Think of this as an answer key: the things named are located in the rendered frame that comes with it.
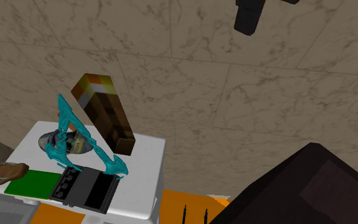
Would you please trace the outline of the white rounded cabinet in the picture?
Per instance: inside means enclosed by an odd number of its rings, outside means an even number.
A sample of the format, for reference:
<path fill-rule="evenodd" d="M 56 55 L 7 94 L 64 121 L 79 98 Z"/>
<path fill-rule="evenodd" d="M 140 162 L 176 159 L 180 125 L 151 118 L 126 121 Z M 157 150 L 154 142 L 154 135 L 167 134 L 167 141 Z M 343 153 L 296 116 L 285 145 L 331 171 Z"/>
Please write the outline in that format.
<path fill-rule="evenodd" d="M 85 125 L 109 157 L 113 152 L 103 140 L 97 129 Z M 25 163 L 32 170 L 54 172 L 61 174 L 63 168 L 57 162 L 50 160 L 46 153 L 39 148 L 38 139 L 42 134 L 57 129 L 57 122 L 38 121 L 24 136 L 20 144 L 6 159 L 7 162 Z M 85 218 L 97 217 L 95 223 L 112 224 L 159 224 L 159 208 L 163 193 L 163 155 L 165 140 L 159 137 L 134 133 L 135 145 L 130 156 L 118 155 L 127 165 L 128 175 L 120 180 L 115 195 L 106 214 L 100 214 L 78 207 L 64 206 L 61 202 L 36 199 L 24 196 L 14 196 L 27 204 L 39 202 L 49 204 L 76 213 L 85 214 Z M 106 167 L 94 151 L 82 155 L 69 155 L 69 160 L 85 167 L 105 171 Z"/>

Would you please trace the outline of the teal triangular ornament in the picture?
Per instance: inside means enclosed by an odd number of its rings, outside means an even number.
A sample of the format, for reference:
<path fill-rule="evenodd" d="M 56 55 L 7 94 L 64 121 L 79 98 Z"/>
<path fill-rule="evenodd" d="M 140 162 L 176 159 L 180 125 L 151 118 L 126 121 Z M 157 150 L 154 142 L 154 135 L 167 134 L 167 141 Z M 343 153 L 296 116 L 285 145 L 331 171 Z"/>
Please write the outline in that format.
<path fill-rule="evenodd" d="M 77 165 L 74 165 L 67 158 L 67 130 L 69 123 L 71 122 L 78 130 L 78 132 L 84 136 L 90 145 L 95 150 L 98 157 L 104 162 L 106 170 L 104 174 L 115 175 L 115 174 L 125 174 L 128 175 L 128 169 L 124 161 L 116 155 L 113 155 L 114 160 L 111 160 L 105 151 L 97 145 L 96 140 L 91 137 L 91 134 L 86 129 L 86 127 L 80 122 L 76 115 L 72 112 L 72 108 L 63 98 L 61 94 L 58 95 L 58 108 L 59 108 L 59 125 L 57 128 L 57 137 L 56 149 L 52 146 L 51 143 L 47 143 L 45 146 L 45 152 L 48 155 L 48 158 L 51 160 L 56 160 L 57 165 L 68 168 L 72 167 L 77 171 L 82 171 Z"/>

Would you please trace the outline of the green flat board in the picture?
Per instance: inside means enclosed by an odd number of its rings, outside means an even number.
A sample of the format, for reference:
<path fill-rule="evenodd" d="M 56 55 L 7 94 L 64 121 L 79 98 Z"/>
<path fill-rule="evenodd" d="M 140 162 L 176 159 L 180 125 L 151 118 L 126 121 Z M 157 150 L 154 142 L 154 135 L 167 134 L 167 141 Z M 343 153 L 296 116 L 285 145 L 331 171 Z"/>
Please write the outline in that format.
<path fill-rule="evenodd" d="M 48 200 L 61 174 L 29 170 L 20 179 L 13 180 L 4 193 Z"/>

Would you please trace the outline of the grey patterned bowl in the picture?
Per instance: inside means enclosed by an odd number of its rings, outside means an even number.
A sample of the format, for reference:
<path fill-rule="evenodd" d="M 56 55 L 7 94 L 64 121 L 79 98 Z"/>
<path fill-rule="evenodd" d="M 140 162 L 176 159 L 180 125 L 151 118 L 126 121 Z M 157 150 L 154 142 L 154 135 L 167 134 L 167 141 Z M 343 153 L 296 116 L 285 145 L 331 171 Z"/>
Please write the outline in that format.
<path fill-rule="evenodd" d="M 39 147 L 45 151 L 48 143 L 52 144 L 54 149 L 57 148 L 58 130 L 42 135 L 38 140 Z M 87 138 L 82 136 L 77 130 L 66 133 L 66 153 L 69 154 L 84 154 L 93 150 L 93 146 L 88 142 Z"/>

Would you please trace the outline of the orange rug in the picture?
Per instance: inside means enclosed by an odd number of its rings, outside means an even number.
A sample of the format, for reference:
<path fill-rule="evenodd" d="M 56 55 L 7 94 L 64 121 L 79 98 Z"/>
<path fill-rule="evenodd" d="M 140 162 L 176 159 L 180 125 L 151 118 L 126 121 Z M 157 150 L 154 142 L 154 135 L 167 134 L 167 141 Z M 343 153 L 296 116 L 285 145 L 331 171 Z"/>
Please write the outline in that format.
<path fill-rule="evenodd" d="M 208 209 L 208 224 L 231 201 L 217 195 L 195 195 L 172 190 L 164 190 L 160 205 L 159 224 L 182 224 L 182 214 L 186 205 L 185 224 L 203 224 L 205 209 Z M 86 216 L 66 209 L 40 204 L 30 224 L 107 224 L 98 217 Z"/>

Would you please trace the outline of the brown bread loaf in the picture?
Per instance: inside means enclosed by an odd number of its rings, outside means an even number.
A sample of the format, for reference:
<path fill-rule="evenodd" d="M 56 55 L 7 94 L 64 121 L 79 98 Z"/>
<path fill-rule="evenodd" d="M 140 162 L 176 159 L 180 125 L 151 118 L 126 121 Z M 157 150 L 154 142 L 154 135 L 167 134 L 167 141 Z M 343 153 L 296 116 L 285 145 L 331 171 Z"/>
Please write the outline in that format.
<path fill-rule="evenodd" d="M 28 170 L 29 166 L 25 163 L 0 163 L 0 185 L 24 177 L 27 174 Z"/>

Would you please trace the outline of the brown pixelated torch block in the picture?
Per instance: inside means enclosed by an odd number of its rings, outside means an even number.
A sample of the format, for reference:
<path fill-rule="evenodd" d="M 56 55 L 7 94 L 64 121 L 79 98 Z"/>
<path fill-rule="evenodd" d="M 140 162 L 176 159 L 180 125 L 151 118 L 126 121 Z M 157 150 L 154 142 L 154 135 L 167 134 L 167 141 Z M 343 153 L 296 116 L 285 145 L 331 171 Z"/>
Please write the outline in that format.
<path fill-rule="evenodd" d="M 111 151 L 130 156 L 135 137 L 111 77 L 85 73 L 71 93 Z"/>

